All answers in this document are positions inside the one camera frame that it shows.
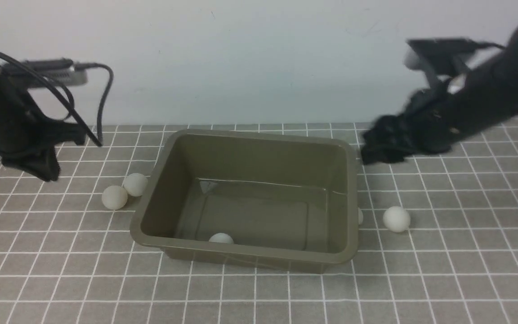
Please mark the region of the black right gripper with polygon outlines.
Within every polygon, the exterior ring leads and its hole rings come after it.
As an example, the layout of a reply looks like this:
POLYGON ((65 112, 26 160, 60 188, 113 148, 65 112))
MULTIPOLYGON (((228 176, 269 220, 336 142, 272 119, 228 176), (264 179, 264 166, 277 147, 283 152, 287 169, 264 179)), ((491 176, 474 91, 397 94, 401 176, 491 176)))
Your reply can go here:
POLYGON ((393 164, 413 155, 447 153, 462 141, 450 115, 462 92, 423 88, 409 98, 399 116, 385 115, 362 135, 362 164, 393 164))

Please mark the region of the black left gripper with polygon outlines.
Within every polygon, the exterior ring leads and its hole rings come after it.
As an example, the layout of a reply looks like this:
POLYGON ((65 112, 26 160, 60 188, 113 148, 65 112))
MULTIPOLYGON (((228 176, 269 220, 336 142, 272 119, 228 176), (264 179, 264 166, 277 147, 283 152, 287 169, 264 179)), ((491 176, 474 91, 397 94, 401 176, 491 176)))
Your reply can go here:
POLYGON ((86 141, 84 128, 76 123, 47 117, 24 88, 0 90, 0 158, 25 161, 25 172, 44 182, 56 182, 60 165, 55 145, 86 141))

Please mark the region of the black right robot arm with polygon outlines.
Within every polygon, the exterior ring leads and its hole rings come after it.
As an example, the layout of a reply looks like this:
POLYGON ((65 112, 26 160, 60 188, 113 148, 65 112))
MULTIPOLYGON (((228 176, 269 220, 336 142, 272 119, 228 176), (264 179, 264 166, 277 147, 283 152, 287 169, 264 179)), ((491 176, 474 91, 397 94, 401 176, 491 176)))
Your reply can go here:
POLYGON ((398 115, 383 115, 363 135, 363 165, 440 155, 518 116, 518 27, 506 45, 468 38, 407 41, 404 64, 428 87, 398 115))

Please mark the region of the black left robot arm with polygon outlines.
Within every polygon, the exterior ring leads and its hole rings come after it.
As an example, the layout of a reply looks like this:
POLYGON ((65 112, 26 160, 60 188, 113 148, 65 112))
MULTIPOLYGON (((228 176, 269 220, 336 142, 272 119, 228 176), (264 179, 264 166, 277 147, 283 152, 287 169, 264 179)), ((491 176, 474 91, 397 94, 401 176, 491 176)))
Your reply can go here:
POLYGON ((0 69, 0 162, 55 182, 60 166, 55 146, 62 142, 85 142, 84 129, 75 123, 47 117, 20 83, 0 69))

